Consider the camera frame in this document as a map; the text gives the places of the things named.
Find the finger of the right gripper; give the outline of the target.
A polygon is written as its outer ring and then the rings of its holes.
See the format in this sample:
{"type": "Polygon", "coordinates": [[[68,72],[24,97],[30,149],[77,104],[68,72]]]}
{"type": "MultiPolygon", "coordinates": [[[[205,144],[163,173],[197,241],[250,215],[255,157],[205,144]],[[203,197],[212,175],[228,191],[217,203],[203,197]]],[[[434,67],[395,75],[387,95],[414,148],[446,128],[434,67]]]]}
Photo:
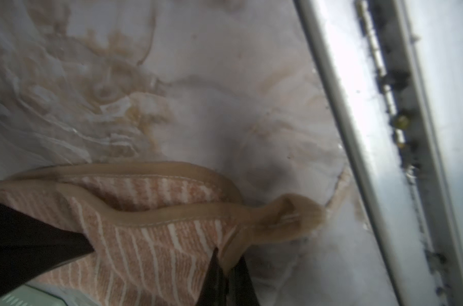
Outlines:
{"type": "Polygon", "coordinates": [[[56,228],[0,203],[0,297],[93,252],[85,235],[56,228]]]}

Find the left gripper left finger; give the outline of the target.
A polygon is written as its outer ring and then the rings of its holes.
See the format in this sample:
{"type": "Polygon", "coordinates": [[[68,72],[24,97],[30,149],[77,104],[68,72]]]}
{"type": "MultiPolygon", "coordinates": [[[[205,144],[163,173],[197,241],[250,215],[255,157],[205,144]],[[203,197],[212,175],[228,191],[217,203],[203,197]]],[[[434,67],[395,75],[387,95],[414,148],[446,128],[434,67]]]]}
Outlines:
{"type": "Polygon", "coordinates": [[[219,250],[215,248],[205,280],[195,306],[225,306],[228,295],[228,279],[218,259],[219,250]]]}

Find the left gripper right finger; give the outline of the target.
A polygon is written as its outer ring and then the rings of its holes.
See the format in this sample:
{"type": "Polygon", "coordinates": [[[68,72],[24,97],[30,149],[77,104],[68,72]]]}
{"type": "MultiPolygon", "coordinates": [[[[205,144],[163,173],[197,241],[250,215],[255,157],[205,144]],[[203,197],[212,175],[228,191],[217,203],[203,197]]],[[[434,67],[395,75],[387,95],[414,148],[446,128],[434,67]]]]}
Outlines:
{"type": "Polygon", "coordinates": [[[260,306],[243,256],[228,274],[228,281],[227,305],[260,306]]]}

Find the brown striped dishcloth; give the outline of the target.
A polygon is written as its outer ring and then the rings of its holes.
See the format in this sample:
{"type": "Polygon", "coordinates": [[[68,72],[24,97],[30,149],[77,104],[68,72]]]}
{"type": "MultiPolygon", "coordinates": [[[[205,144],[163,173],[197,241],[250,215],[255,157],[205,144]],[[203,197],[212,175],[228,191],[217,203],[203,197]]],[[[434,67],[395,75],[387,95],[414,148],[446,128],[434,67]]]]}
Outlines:
{"type": "Polygon", "coordinates": [[[212,256],[229,272],[253,245],[317,229],[322,205],[285,194],[258,208],[226,177],[189,163],[82,164],[0,181],[0,202],[94,252],[37,276],[100,305],[194,305],[212,256]]]}

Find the mint green plastic basket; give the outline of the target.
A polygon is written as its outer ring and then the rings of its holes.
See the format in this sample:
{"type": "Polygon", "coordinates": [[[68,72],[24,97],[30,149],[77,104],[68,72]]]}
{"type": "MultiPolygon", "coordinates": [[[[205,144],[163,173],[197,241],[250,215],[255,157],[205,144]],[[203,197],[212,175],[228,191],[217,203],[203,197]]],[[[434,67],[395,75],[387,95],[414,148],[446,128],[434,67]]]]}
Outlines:
{"type": "Polygon", "coordinates": [[[63,299],[23,285],[0,297],[0,306],[67,306],[63,299]]]}

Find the aluminium front rail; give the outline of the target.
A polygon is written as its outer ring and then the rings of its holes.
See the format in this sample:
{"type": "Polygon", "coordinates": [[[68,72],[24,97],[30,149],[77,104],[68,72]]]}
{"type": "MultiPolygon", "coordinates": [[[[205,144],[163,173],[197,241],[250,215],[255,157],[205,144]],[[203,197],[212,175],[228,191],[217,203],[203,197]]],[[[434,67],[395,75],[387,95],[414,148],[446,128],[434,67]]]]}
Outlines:
{"type": "Polygon", "coordinates": [[[463,305],[463,1],[296,1],[400,305],[463,305]]]}

